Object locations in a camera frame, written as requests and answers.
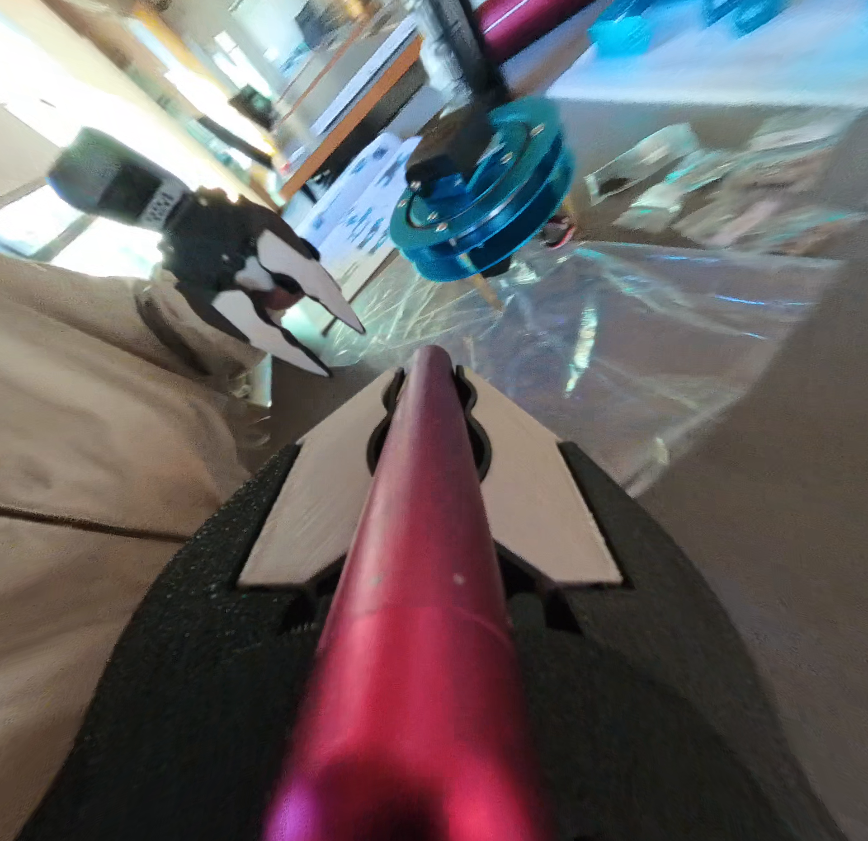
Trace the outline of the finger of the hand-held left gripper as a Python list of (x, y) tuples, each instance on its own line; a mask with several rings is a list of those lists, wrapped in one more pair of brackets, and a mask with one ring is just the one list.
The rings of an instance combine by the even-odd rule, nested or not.
[(319, 261), (305, 257), (269, 230), (265, 230), (257, 240), (257, 256), (262, 268), (276, 283), (293, 283), (295, 292), (318, 302), (356, 333), (365, 334), (365, 328), (349, 300)]
[(242, 290), (217, 293), (212, 308), (254, 348), (311, 374), (330, 378), (331, 371), (281, 326), (266, 320), (253, 298)]

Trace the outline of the white instruction manual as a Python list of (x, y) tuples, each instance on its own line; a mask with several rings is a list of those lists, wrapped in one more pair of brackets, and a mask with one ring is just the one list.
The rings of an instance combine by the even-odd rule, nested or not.
[(406, 163), (420, 140), (378, 136), (294, 228), (319, 251), (322, 266), (349, 301), (395, 250), (390, 222), (407, 188)]

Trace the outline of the person's left forearm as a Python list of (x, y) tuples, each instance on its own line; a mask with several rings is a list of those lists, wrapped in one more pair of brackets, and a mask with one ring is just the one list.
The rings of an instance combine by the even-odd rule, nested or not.
[(189, 536), (249, 476), (231, 388), (264, 355), (167, 273), (1, 269), (2, 511)]

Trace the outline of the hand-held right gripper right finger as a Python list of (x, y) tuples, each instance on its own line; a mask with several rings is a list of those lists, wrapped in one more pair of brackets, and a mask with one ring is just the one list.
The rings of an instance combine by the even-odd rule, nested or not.
[(558, 587), (615, 587), (623, 573), (586, 503), (561, 440), (472, 370), (470, 418), (490, 456), (481, 482), (492, 537)]

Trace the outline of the red metal case tube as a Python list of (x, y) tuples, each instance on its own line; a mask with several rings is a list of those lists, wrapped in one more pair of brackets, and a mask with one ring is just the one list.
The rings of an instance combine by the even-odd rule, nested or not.
[(476, 21), (491, 60), (506, 60), (597, 0), (485, 0)]

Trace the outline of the black screwdriver bit holder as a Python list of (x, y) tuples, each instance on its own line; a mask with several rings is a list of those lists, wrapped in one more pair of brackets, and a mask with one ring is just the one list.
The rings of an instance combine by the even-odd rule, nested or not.
[(458, 76), (461, 94), (490, 108), (511, 100), (500, 66), (485, 44), (470, 0), (425, 0), (436, 20), (438, 40), (444, 44), (450, 69)]

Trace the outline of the red electric screwdriver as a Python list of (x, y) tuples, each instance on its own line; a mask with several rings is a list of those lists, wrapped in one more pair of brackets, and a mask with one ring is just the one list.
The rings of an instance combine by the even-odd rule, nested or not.
[(401, 390), (263, 839), (556, 839), (453, 366)]

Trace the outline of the grey desk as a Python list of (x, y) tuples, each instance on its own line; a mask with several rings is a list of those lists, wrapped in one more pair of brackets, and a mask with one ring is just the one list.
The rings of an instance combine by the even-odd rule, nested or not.
[[(791, 746), (849, 839), (866, 839), (866, 230), (753, 389), (639, 494), (722, 599)], [(382, 371), (274, 367), (277, 445)]]

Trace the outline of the large clear plastic bag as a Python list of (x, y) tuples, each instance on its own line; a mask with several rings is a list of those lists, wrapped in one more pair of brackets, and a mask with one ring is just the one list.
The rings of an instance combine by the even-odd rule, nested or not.
[(336, 324), (334, 368), (405, 366), (444, 348), (639, 494), (754, 388), (846, 269), (843, 261), (573, 243), (526, 247), (488, 281), (429, 282), (398, 259)]

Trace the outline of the pile of small screw packets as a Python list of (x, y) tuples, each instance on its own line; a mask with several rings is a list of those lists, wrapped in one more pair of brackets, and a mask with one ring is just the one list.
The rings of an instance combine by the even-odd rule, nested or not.
[(670, 123), (582, 176), (615, 231), (678, 236), (702, 249), (811, 256), (866, 230), (866, 110), (788, 109), (743, 139)]

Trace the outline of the white foam sheet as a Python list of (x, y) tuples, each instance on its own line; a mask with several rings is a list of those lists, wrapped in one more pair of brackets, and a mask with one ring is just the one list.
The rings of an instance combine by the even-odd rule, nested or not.
[(865, 109), (866, 0), (797, 0), (743, 37), (720, 22), (664, 23), (645, 54), (606, 58), (589, 48), (548, 88), (566, 101), (783, 105)]

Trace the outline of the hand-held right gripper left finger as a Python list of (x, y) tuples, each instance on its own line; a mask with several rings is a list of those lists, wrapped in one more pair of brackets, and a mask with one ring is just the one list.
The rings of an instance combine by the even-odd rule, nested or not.
[(241, 570), (241, 588), (313, 585), (349, 550), (372, 480), (370, 440), (401, 369), (368, 386), (301, 437), (296, 457)]

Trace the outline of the blue round turntable base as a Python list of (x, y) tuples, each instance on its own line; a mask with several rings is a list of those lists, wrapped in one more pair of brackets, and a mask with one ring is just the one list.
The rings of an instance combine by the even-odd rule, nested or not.
[(392, 214), (390, 238), (422, 278), (471, 282), (498, 307), (487, 279), (507, 271), (514, 254), (557, 218), (570, 194), (574, 160), (552, 101), (485, 105), (495, 136), (469, 196), (435, 205), (407, 186)]

